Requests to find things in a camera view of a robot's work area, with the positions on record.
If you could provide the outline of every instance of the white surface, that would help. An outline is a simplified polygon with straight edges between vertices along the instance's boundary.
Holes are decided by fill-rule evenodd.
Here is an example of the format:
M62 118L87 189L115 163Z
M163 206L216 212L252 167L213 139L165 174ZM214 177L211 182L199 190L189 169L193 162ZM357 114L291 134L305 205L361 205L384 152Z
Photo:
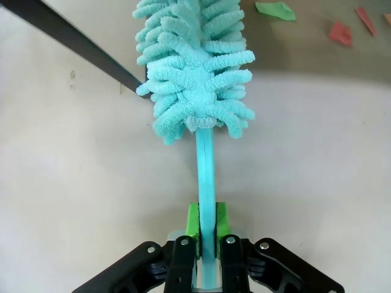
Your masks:
M127 32L112 19L130 21L132 7L104 2L93 25L76 1L53 5L142 76L126 60L140 24ZM217 197L232 225L275 238L347 292L388 292L390 92L255 71L246 103L257 120L241 140L216 132ZM164 146L152 123L150 102L0 10L1 293L69 293L183 228L197 199L194 138Z

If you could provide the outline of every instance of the black metal rod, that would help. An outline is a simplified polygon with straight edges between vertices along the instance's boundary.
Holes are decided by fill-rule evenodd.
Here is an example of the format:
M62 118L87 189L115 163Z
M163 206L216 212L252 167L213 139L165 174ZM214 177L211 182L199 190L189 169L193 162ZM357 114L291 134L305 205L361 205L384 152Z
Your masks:
M1 4L31 25L100 68L136 92L141 82L93 41L39 0L0 0Z

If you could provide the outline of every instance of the paper scrap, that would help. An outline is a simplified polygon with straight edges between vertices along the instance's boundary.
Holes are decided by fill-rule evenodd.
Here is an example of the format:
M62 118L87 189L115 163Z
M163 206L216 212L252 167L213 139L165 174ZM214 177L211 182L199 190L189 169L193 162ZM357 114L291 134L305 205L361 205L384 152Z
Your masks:
M389 22L389 24L391 24L391 13L385 13L385 14L384 14L384 17L385 17L386 20Z
M260 3L256 2L255 6L259 13L281 18L282 20L296 20L296 15L284 2Z
M341 21L337 21L329 33L330 40L339 42L345 46L352 45L352 35L350 27L344 26Z
M371 34L376 35L376 29L373 26L372 21L369 19L369 16L368 16L367 12L365 11L364 7L356 8L356 12L359 15L359 17L361 18L362 22L365 23L365 25L367 26L367 28L371 32Z

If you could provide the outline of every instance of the silver screw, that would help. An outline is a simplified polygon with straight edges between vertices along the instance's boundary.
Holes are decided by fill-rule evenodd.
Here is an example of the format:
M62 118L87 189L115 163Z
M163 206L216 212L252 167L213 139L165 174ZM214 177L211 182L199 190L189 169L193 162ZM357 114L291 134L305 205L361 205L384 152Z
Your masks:
M235 243L235 238L233 238L233 237L228 237L228 238L227 238L227 243L228 243L228 244Z
M266 250L269 248L269 244L267 242L262 242L259 247L262 249L262 250Z

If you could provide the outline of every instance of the bolt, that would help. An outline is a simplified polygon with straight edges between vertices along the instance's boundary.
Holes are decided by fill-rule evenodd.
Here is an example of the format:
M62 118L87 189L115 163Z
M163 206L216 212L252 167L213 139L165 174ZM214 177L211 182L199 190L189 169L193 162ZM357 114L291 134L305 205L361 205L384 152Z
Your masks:
M266 250L269 248L269 244L267 242L262 242L259 247L262 249L262 250Z
M228 244L235 243L235 238L234 238L234 237L228 237L228 238L227 238L227 243L228 243Z

